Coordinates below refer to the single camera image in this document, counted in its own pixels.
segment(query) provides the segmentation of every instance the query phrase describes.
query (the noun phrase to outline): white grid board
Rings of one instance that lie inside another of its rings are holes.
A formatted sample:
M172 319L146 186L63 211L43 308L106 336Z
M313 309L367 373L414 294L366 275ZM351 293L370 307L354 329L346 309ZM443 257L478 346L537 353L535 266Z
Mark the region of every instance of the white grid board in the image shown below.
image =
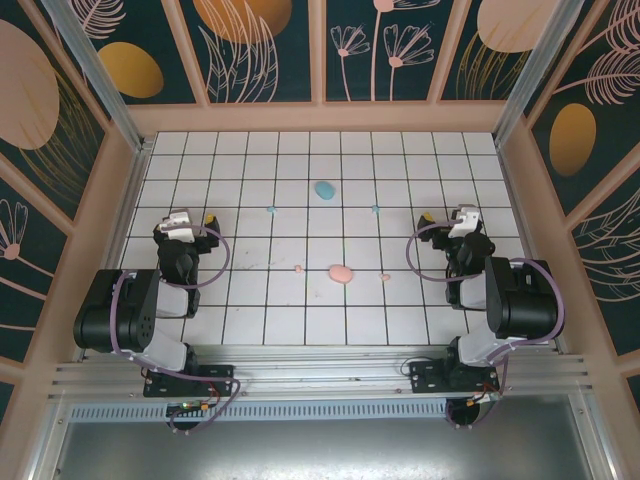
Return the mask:
M333 199L316 195L321 180ZM458 204L480 206L497 255L523 255L489 133L161 132L121 267L156 267L152 231L172 209L212 213L231 268L201 289L195 318L158 319L165 333L195 345L444 345L479 319L447 306L444 284L413 274L404 251L420 215L445 221ZM444 276L443 252L413 252ZM203 255L200 281L223 260L223 247ZM353 269L351 283L328 278L333 264Z

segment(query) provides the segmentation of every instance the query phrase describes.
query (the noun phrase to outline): cable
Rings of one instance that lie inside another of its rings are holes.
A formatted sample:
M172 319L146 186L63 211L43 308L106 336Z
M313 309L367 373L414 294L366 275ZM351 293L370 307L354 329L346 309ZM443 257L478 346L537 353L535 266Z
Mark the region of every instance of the cable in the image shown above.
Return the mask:
M196 425L195 427L193 427L190 430L178 430L175 425L173 425L173 419L176 416L176 413L174 413L173 415L171 415L169 424L173 430L173 433L178 433L181 432L183 435L189 435L190 433L195 433L199 430L202 430L206 427L208 427L209 425L211 425L220 415L222 415L224 413L224 411L229 407L229 405L231 405L233 403L233 401L236 399L236 397L238 396L238 394L240 393L240 388L242 387L242 383L240 383L239 380L233 378L233 377L201 377L201 376L196 376L196 375L186 375L184 373L179 373L179 372L174 372L172 370L167 370L166 368L162 368L162 367L156 367L154 365L151 365L147 362L144 362L142 360L140 360L139 358L137 358L135 355L132 354L128 354L123 352L120 349L120 346L118 345L118 339L117 339L117 334L116 334L116 311L118 309L118 299L120 298L120 291L122 290L122 285L125 281L125 279L131 274L133 273L133 270L125 270L122 275L120 275L120 278L118 278L118 281L116 282L116 285L113 289L113 299L111 300L111 309L109 312L109 335L111 337L111 347L113 348L114 353L116 353L117 355L121 355L123 357L128 358L129 360L131 360L132 362L134 362L135 364L143 367L143 368L148 368L153 372L160 372L163 373L165 375L169 375L175 378L179 378L181 380L192 380L192 381L197 381L197 382L205 382L205 383L211 383L211 382L225 382L227 384L234 384L236 386L236 389L233 390L231 392L231 395L229 396L228 400L225 402L224 405L222 405L222 407L220 407L214 414L211 415L210 418L208 418L207 420L200 422L198 425Z
M502 367L502 381L500 382L500 390L498 390L498 394L500 395L500 399L502 399L502 396L504 395L504 390L505 390L505 386L507 383L507 370L509 367L509 355L505 355L504 357L502 357L499 362L497 363L497 365L503 365ZM495 388L490 385L485 383L485 385L489 386L491 389L493 389L495 391ZM477 427L479 424L483 423L487 417L489 417L490 415L493 415L493 411L498 407L498 402L500 401L500 399L498 401L496 401L495 405L493 405L491 407L491 409L484 414L483 417L481 417L480 419L476 420L475 422L467 425L469 428L475 428ZM447 422L449 424L451 424L454 428L459 429L461 427L461 425L458 425L454 420L453 417L451 415L453 411L453 404L451 403L451 401L447 400L447 403L445 405L445 410L444 410L444 415L445 415L445 420L447 420Z
M218 232L216 232L215 230L213 230L211 228L203 227L202 225L190 225L190 224L175 225L173 227L164 227L161 230L161 232L165 233L165 232L170 232L171 230L179 230L181 228L192 228L194 230L205 231L207 233L210 233L214 237L217 237L218 240L220 240L220 242L222 243L222 245L224 245L224 248L227 250L227 258L225 258L224 264L222 265L222 268L220 270L218 270L218 273L216 273L209 280L206 280L206 281L204 281L202 283L197 283L195 285L179 285L177 283L169 283L169 282L165 282L165 283L167 285L171 285L172 287L183 288L185 290L195 290L196 288L206 287L207 285L209 285L209 284L215 282L217 279L219 279L224 274L224 272L227 270L227 267L229 266L229 260L231 259L231 249L229 248L229 243Z
M439 282L439 283L460 282L462 280L469 280L471 278L475 278L475 277L478 276L478 274L475 274L475 275L462 275L460 277L445 277L445 278L429 277L428 275L425 275L420 270L418 270L415 267L415 265L413 265L413 262L411 261L411 244L413 243L413 241L416 238L418 238L418 236L421 233L426 232L428 230L432 230L434 228L452 227L452 226L457 225L459 223L462 223L462 220L457 220L457 221L453 221L453 222L432 223L431 225L427 225L426 227L422 227L421 229L419 229L418 231L416 231L413 235L411 235L409 237L409 241L407 242L406 257L407 257L407 263L409 264L409 268L411 269L411 271L413 273L418 275L420 278L424 278L425 280L429 280L430 282Z

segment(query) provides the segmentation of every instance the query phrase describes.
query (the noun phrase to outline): metal floor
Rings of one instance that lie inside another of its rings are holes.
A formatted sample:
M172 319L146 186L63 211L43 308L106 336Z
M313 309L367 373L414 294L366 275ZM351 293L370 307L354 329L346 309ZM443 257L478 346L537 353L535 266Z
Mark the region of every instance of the metal floor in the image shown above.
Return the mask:
M162 424L73 424L60 479L580 480L591 478L565 397L505 398L490 421L222 422L194 438Z

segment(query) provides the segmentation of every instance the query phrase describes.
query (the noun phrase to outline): robotic arm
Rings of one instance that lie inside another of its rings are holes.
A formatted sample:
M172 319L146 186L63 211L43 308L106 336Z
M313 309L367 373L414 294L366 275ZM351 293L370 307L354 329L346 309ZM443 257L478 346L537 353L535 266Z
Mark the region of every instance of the robotic arm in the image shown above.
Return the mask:
M200 301L197 288L200 255L218 247L216 236L190 227L188 210L176 210L153 230L160 270L137 270L125 279L117 299L116 332L121 350L146 364L174 372L196 374L193 349L155 328L156 318L192 318ZM205 227L220 232L217 219L208 215ZM76 317L73 336L80 348L111 352L109 331L114 285L120 270L100 270Z
M445 253L447 278L436 280L447 283L447 302L454 309L486 312L486 323L453 339L445 359L410 363L414 393L473 395L483 385L498 391L495 363L505 360L505 354L519 344L549 340L562 330L564 312L561 302L556 302L559 298L550 284L553 280L546 262L522 259L512 263L492 256L495 245L482 233L476 207L459 207L452 220L449 224L436 224L425 214L414 237L431 242L433 249ZM462 405L456 423L476 420L478 413L469 415L466 408L476 406L475 401L454 399L450 403Z

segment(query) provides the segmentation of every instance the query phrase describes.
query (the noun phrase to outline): yellow circle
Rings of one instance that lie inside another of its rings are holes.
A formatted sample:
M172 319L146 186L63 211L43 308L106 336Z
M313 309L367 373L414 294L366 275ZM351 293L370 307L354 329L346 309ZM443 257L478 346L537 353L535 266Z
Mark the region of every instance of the yellow circle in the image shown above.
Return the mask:
M260 32L250 34L255 27L249 21L245 1L258 28L259 19L262 18L272 36L282 32L289 23L291 0L194 0L193 4L202 21L219 37L235 43L256 43L263 38Z
M557 3L557 0L483 0L478 10L480 40L496 52L531 50Z
M4 20L0 65L0 138L18 148L40 148L58 124L56 71L29 35Z
M584 105L570 103L560 110L551 127L551 165L564 177L575 175L589 160L595 142L593 113Z
M162 70L151 55L126 42L114 42L98 52L118 91L135 98L149 98L164 87Z

